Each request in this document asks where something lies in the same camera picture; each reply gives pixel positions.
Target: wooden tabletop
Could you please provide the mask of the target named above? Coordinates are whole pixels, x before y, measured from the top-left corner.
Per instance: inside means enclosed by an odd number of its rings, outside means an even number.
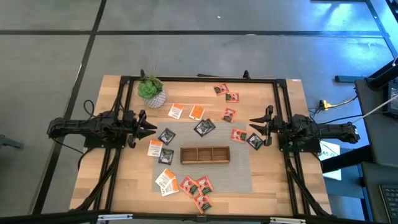
[[[112,107],[118,91],[119,80],[120,76],[104,76],[96,102],[95,114]],[[224,109],[229,107],[237,111],[234,122],[247,123],[246,130],[249,134],[254,132],[260,135],[249,126],[249,119],[263,116],[268,105],[275,106],[272,85],[227,83],[230,90],[239,92],[240,102],[226,103],[224,95],[217,96],[214,92],[213,86],[217,84],[219,83],[164,82],[167,94],[165,105],[158,109],[150,109],[144,106],[144,100],[137,95],[138,85],[134,83],[130,110],[138,113],[139,110],[145,109],[148,122],[157,125],[159,122],[197,122],[188,117],[193,105],[205,107],[204,119],[210,118],[215,123],[223,122],[221,115]],[[287,80],[287,86],[293,114],[308,115],[301,80]],[[279,93],[284,118],[286,118],[282,90]],[[185,106],[179,120],[167,116],[173,103]],[[134,149],[128,148],[126,145],[127,148],[122,150],[111,207],[112,212],[199,214],[193,200],[182,190],[166,197],[162,197],[160,192],[152,191],[152,182],[155,181],[152,179],[154,160],[153,157],[147,156],[147,152],[149,141],[155,138],[155,135],[146,137],[141,141],[136,141],[137,145]],[[249,150],[253,193],[212,192],[210,198],[213,207],[206,213],[213,215],[292,215],[285,164],[283,155],[278,150],[277,136],[273,135],[271,146],[262,147],[258,151],[248,144],[246,145]],[[310,153],[301,153],[300,155],[306,186],[323,209],[331,212],[319,161]],[[103,156],[104,149],[94,149],[84,157],[70,208],[79,206],[97,184]],[[298,208],[303,213],[300,191],[297,186],[295,188]],[[103,194],[101,208],[104,207],[105,200],[106,195]]]

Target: wooden tray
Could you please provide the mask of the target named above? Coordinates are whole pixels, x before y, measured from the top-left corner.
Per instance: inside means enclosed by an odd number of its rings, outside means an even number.
[[[181,147],[181,164],[227,164],[230,161],[229,146]]]

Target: white pot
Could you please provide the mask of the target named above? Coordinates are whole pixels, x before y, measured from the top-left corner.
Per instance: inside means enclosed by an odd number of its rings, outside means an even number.
[[[164,89],[150,100],[144,99],[145,105],[150,108],[160,108],[166,102],[166,92]]]

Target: keyboard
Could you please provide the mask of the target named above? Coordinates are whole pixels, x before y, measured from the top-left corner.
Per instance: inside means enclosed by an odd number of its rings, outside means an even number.
[[[380,185],[380,191],[390,223],[398,223],[398,184]]]

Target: gray placemat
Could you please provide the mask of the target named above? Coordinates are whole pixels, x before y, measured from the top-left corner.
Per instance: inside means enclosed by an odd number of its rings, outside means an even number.
[[[174,157],[171,165],[160,164],[158,163],[159,158],[154,158],[152,180],[155,180],[164,169],[168,168],[177,176],[178,185],[186,176],[197,180],[207,175],[216,192],[252,193],[248,144],[230,140],[232,129],[246,130],[246,124],[215,123],[216,128],[204,137],[200,137],[193,130],[197,124],[197,122],[158,124],[157,137],[165,128],[169,128],[176,134],[168,146],[163,144],[164,148],[174,150]],[[181,165],[180,147],[182,146],[229,146],[231,161],[229,164]],[[160,191],[154,181],[152,182],[152,191]]]

